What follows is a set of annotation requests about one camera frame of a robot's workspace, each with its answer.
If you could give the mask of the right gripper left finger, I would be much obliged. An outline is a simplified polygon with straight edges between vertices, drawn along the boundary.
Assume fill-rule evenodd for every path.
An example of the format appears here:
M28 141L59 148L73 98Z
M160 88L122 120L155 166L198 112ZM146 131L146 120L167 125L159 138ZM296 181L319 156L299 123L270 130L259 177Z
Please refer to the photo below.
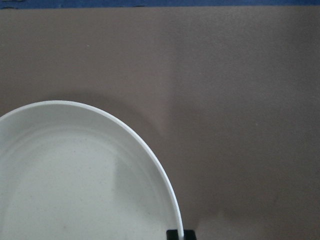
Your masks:
M179 240L179 233L177 229L168 229L166 231L166 239L167 240Z

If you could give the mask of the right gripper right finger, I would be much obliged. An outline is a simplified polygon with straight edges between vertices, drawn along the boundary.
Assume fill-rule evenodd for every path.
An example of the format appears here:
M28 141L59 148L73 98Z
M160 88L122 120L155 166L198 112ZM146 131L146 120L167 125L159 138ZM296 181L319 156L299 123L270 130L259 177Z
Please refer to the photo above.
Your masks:
M194 230L185 229L184 230L184 240L197 240L197 236Z

